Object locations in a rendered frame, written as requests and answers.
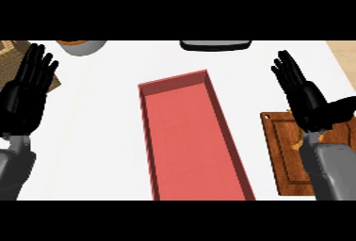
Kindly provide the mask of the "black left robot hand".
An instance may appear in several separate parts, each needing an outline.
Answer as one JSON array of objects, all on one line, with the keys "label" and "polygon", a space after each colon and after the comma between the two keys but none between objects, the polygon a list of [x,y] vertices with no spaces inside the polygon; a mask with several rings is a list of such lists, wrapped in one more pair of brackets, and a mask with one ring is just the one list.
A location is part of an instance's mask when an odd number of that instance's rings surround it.
[{"label": "black left robot hand", "polygon": [[14,80],[0,90],[0,137],[28,136],[40,125],[59,62],[31,44]]}]

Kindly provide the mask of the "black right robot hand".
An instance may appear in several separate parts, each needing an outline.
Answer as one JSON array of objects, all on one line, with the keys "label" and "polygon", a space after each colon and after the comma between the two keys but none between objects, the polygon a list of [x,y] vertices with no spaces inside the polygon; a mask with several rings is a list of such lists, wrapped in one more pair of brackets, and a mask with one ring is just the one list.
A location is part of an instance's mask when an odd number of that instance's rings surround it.
[{"label": "black right robot hand", "polygon": [[287,95],[297,125],[305,132],[331,130],[334,124],[352,120],[356,112],[356,96],[328,103],[321,89],[306,79],[287,50],[278,52],[272,71]]}]

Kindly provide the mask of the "golden brown croissant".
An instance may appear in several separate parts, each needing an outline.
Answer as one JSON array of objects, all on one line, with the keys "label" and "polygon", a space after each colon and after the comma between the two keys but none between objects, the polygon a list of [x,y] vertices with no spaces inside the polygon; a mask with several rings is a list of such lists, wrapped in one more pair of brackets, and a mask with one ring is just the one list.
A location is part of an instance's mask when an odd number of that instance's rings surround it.
[{"label": "golden brown croissant", "polygon": [[297,142],[291,145],[293,150],[299,151],[302,145],[303,145],[303,129],[299,127],[299,134],[297,134]]}]

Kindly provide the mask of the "brown wooden cutting board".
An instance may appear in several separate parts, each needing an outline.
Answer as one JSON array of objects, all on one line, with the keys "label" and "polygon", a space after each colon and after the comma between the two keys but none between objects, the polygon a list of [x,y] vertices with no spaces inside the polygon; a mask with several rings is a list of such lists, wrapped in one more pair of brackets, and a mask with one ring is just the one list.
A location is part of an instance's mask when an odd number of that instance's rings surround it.
[{"label": "brown wooden cutting board", "polygon": [[[297,142],[299,126],[288,112],[262,112],[260,118],[274,166],[274,178],[281,196],[313,196],[315,191],[305,171],[299,151],[291,145]],[[321,136],[322,143],[344,143],[356,151],[356,117],[334,125]]]}]

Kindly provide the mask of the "red cardboard box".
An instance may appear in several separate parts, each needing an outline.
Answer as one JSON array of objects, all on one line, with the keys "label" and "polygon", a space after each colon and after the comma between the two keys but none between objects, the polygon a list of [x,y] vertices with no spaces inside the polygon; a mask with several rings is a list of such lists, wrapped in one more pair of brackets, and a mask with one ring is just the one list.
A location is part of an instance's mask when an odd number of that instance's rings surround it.
[{"label": "red cardboard box", "polygon": [[139,95],[154,199],[251,201],[207,71],[141,84]]}]

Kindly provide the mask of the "brown woven placemat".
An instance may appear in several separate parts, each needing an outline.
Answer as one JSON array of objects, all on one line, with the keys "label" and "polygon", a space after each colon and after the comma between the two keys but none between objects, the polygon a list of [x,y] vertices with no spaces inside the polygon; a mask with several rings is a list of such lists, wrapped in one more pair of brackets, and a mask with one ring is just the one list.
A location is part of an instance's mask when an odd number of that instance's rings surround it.
[{"label": "brown woven placemat", "polygon": [[0,90],[17,76],[30,46],[27,40],[0,40]]}]

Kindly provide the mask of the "grey round pot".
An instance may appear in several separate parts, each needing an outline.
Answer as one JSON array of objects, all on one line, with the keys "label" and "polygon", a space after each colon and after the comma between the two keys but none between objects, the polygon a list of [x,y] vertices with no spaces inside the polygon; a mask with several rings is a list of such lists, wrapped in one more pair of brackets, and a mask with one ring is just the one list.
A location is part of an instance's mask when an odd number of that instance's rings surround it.
[{"label": "grey round pot", "polygon": [[107,44],[105,40],[59,40],[58,44],[71,56],[89,56],[96,53]]}]

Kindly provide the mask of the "black and grey appliance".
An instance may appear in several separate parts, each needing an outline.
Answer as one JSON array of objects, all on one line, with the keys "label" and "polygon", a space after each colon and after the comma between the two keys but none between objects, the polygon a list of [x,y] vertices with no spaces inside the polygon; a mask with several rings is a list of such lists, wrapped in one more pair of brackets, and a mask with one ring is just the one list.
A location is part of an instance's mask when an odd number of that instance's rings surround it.
[{"label": "black and grey appliance", "polygon": [[250,48],[250,40],[182,40],[180,47],[186,51],[222,52]]}]

